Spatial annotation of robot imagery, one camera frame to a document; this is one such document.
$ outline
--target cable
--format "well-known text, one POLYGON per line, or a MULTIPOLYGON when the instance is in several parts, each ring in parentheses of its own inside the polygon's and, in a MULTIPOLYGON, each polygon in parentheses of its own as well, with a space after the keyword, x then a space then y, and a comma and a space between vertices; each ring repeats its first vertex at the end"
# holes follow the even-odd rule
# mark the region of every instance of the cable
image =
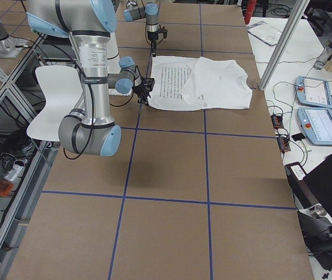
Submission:
POLYGON ((93 133, 93 126, 94 126, 94 117, 95 117, 95 100, 94 100, 94 95, 93 95, 93 90, 92 90, 92 87, 91 85, 88 85, 88 88, 89 88, 89 92, 90 92, 90 98, 92 99, 92 122, 91 122, 91 128, 90 128, 90 131, 89 131, 89 135, 88 135, 88 139, 85 143, 85 146, 84 148, 82 149, 82 151, 75 157, 73 158, 70 158, 67 154, 66 154, 66 150, 65 148, 63 148, 63 154, 65 155, 65 157, 67 159, 70 159, 70 160, 75 160, 77 158, 79 158, 85 151, 86 147, 88 147, 88 144, 89 144, 89 141, 90 141, 90 138, 92 137, 92 133, 93 133))
POLYGON ((34 97, 40 99, 40 100, 45 100, 45 98, 42 98, 36 94, 34 94, 33 92, 31 92, 31 90, 28 90, 28 89, 20 89, 20 90, 24 90, 25 92, 28 92, 30 95, 33 95, 34 97))
POLYGON ((14 35, 10 35, 10 37, 17 38, 17 39, 22 39, 22 40, 28 40, 28 41, 32 42, 32 43, 34 44, 34 46, 35 46, 36 48, 39 48, 39 50, 43 53, 43 55, 45 55, 45 57, 49 60, 49 57, 46 55, 46 53, 43 51, 43 49, 42 49, 38 44, 36 44, 35 41, 33 41, 33 40, 31 40, 31 39, 28 39, 28 38, 17 37, 17 36, 14 36, 14 35))
POLYGON ((23 3, 23 0, 20 0, 20 3, 22 4, 22 6, 23 6, 23 10, 25 10, 25 13, 26 13, 26 12, 27 12, 27 9, 26 9, 25 3, 23 3))
MULTIPOLYGON (((306 62, 309 62, 311 60, 315 60, 317 59, 318 57, 313 57, 313 58, 310 58, 309 60, 306 60, 306 61, 280 61, 280 63, 306 63, 306 62)), ((265 64, 268 64, 269 62, 265 62, 265 61, 256 61, 256 63, 265 63, 265 64)))
POLYGON ((46 102, 45 100, 40 101, 40 102, 37 102, 37 103, 35 103, 35 104, 32 104, 32 107, 37 106, 37 105, 42 104, 42 103, 45 103, 45 102, 46 102))
POLYGON ((124 105, 127 105, 132 100, 133 95, 134 95, 134 92, 132 91, 130 99, 128 99, 126 102, 124 102, 121 105, 115 105, 115 104, 111 104, 111 103, 110 103, 110 105, 113 106, 113 107, 123 107, 124 105))

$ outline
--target connector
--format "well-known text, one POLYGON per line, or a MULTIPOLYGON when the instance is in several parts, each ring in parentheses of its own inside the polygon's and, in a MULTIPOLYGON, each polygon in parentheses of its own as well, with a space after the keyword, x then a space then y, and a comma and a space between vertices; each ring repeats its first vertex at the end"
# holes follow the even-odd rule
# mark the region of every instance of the connector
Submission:
POLYGON ((282 116, 281 115, 273 114, 271 116, 271 121, 272 121, 273 128, 275 130, 278 130, 280 128, 284 128, 284 124, 282 123, 282 116))
POLYGON ((289 143, 290 143, 289 137, 280 135, 280 136, 277 136, 276 139, 277 139, 277 144, 278 144, 278 147, 279 147, 281 153, 286 153, 286 152, 291 151, 290 146, 289 146, 289 143))

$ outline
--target table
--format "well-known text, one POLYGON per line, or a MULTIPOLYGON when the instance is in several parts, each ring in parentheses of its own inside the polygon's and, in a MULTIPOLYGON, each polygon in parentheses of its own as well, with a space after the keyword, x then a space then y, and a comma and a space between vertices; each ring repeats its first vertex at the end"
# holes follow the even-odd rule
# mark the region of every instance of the table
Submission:
MULTIPOLYGON (((261 20, 279 30, 282 30, 286 24, 286 19, 263 19, 259 17, 253 17, 250 24, 257 23, 261 20)), ((270 60, 271 54, 274 51, 274 47, 262 43, 252 35, 249 35, 249 39, 257 61, 259 75, 262 75, 267 66, 266 62, 270 60)), ((307 75, 309 77, 322 78, 331 81, 329 82, 329 85, 332 94, 332 72, 327 72, 324 69, 318 71, 312 68, 316 58, 323 51, 323 48, 324 47, 320 44, 307 20, 300 20, 294 35, 280 59, 276 71, 265 89, 265 98, 268 100, 268 106, 274 104, 282 107, 284 112, 289 112, 292 111, 292 108, 289 105, 279 102, 279 100, 293 105, 293 114, 284 114, 283 120, 285 128, 291 135, 302 132, 296 117, 296 109, 299 108, 300 105, 295 101, 295 89, 294 85, 292 85, 295 82, 296 77, 307 75)), ((273 108, 270 107, 269 111, 270 113, 273 113, 273 108)), ((279 113, 279 110, 276 108, 274 113, 279 113)), ((326 156, 332 153, 332 147, 314 146, 311 145, 307 139, 303 140, 303 142, 305 143, 307 150, 309 150, 307 153, 307 161, 303 165, 306 172, 313 170, 325 159, 326 156)), ((300 162, 303 158, 302 151, 299 147, 292 143, 290 146, 292 149, 291 152, 285 153, 283 158, 283 163, 285 165, 288 163, 300 162)), ((322 277, 325 270, 322 269, 316 259, 311 258, 310 261, 312 263, 315 279, 322 277)))
MULTIPOLYGON (((145 23, 121 10, 120 55, 149 74, 145 23)), ((162 3, 159 21, 158 55, 235 58, 258 84, 240 8, 162 3)), ((119 151, 58 153, 7 279, 313 279, 263 92, 249 110, 112 115, 119 151)))

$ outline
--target grid line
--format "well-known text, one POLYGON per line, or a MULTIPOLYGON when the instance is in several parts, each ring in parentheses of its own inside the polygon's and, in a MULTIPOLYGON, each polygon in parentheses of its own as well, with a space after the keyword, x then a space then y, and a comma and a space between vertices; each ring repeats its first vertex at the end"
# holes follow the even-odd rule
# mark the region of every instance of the grid line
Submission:
POLYGON ((218 205, 225 207, 244 207, 244 208, 264 208, 264 209, 276 209, 276 210, 296 210, 295 207, 288 206, 273 206, 273 205, 259 205, 259 204, 242 204, 242 203, 231 203, 231 202, 217 202, 217 201, 197 201, 197 200, 183 200, 183 199, 172 199, 172 198, 156 198, 156 197, 135 197, 132 195, 115 195, 115 194, 96 194, 92 192, 73 192, 73 191, 52 191, 44 190, 43 194, 59 194, 59 195, 76 195, 83 197, 105 197, 105 198, 125 198, 127 200, 146 200, 146 201, 163 201, 163 202, 176 202, 184 204, 203 204, 203 205, 218 205))

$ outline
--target metal pole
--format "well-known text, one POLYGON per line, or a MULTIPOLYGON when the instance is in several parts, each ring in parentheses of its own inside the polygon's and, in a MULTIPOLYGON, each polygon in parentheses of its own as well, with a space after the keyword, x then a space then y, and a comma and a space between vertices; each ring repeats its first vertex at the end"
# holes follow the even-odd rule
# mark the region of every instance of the metal pole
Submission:
POLYGON ((289 40, 292 37, 298 25, 298 22, 301 19, 309 2, 310 0, 297 0, 297 2, 295 3, 293 12, 291 13, 288 22, 286 23, 284 31, 282 32, 281 37, 276 45, 276 48, 272 53, 271 59, 268 62, 267 68, 265 69, 263 76, 261 77, 259 83, 260 90, 264 90, 267 87, 273 73, 275 72, 277 63, 280 60, 282 54, 284 53, 286 46, 288 45, 289 40))

